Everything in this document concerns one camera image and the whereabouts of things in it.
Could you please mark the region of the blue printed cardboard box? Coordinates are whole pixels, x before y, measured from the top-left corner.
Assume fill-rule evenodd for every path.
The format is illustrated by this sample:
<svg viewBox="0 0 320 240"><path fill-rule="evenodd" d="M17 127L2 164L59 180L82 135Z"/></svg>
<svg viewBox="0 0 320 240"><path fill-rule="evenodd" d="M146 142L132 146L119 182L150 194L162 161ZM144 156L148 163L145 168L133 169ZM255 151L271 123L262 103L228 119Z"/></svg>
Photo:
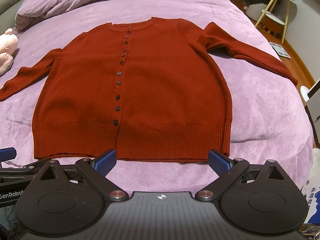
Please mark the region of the blue printed cardboard box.
<svg viewBox="0 0 320 240"><path fill-rule="evenodd" d="M304 187L302 194L305 196L308 203L308 215L305 223L319 224L320 221L320 179L319 175L309 178Z"/></svg>

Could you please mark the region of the red knit cardigan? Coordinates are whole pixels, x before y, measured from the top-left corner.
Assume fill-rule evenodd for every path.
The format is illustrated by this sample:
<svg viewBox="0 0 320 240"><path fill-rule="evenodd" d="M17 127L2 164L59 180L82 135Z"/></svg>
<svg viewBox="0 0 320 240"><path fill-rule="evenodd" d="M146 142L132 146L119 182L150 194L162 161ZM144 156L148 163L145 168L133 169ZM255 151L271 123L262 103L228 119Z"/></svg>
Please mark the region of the red knit cardigan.
<svg viewBox="0 0 320 240"><path fill-rule="evenodd" d="M6 100L45 79L32 120L34 157L200 162L229 155L232 97L215 50L297 80L274 56L215 23L153 17L106 23L22 67L1 88Z"/></svg>

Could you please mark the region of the purple bed sheet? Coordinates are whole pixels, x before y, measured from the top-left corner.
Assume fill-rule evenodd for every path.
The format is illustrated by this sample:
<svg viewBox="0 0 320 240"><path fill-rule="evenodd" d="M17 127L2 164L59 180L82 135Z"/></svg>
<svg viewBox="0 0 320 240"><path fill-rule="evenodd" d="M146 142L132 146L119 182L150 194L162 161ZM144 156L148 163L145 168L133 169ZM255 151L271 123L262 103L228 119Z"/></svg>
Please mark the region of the purple bed sheet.
<svg viewBox="0 0 320 240"><path fill-rule="evenodd" d="M274 54L267 39L229 0L100 0L23 32L14 64L1 83L84 31L108 22L135 23L152 17L184 18L201 28L215 22L236 39ZM296 87L288 79L220 52L213 59L232 95L231 158L254 164L275 159L303 187L313 162L313 132ZM34 161L31 120L43 85L39 81L1 103L1 147L17 150L16 158L3 167L19 168ZM217 175L207 164L118 161L107 177L127 192L197 192Z"/></svg>

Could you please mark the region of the bathroom scale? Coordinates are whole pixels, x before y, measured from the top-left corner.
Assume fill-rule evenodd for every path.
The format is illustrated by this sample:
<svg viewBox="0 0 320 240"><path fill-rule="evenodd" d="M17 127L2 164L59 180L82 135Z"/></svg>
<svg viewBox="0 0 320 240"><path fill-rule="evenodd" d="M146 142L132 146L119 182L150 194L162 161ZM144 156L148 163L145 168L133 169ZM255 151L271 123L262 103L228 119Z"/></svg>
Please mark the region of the bathroom scale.
<svg viewBox="0 0 320 240"><path fill-rule="evenodd" d="M280 44L274 43L274 42L269 42L269 44L272 46L272 48L276 51L276 53L281 56L285 57L287 59L290 59L291 56L289 53L284 49L284 47Z"/></svg>

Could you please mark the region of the pink plush pig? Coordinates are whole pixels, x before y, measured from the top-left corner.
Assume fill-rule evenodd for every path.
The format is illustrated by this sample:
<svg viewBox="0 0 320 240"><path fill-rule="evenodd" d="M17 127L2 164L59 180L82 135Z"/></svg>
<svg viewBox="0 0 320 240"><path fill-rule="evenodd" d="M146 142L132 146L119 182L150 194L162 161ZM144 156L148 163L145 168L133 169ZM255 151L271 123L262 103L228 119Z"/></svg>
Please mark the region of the pink plush pig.
<svg viewBox="0 0 320 240"><path fill-rule="evenodd" d="M0 76L3 76L10 70L14 60L14 53L18 46L18 38L13 33L13 29L9 28L1 35L1 51L0 51Z"/></svg>

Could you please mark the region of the orange footstool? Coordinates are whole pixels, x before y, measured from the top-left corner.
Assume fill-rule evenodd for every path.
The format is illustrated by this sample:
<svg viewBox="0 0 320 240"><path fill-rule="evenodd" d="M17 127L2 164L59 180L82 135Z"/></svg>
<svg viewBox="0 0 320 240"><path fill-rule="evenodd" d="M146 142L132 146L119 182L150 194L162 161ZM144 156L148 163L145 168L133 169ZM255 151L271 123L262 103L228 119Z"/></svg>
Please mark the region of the orange footstool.
<svg viewBox="0 0 320 240"><path fill-rule="evenodd" d="M277 35L283 31L285 22L277 18L274 14L265 14L262 25L263 28L267 29L268 33L273 32L274 35Z"/></svg>

